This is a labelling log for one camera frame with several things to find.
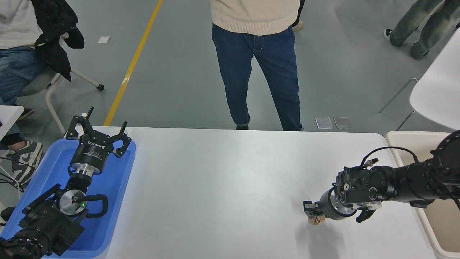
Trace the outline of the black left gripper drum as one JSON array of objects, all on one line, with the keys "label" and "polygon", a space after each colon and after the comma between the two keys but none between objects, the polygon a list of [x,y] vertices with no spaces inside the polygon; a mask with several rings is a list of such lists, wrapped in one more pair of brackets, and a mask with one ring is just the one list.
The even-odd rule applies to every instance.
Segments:
[{"label": "black left gripper drum", "polygon": [[110,141],[110,136],[84,134],[79,138],[79,145],[70,161],[70,166],[73,169],[79,169],[86,164],[93,168],[94,175],[99,175],[113,149],[113,141]]}]

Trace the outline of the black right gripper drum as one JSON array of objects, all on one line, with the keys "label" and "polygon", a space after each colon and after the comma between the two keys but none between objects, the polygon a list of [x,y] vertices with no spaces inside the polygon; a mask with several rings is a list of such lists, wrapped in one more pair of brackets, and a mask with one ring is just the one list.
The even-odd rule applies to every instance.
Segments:
[{"label": "black right gripper drum", "polygon": [[321,196],[319,208],[327,218],[333,220],[342,220],[348,217],[348,208],[343,206],[340,199],[335,195],[334,187]]}]

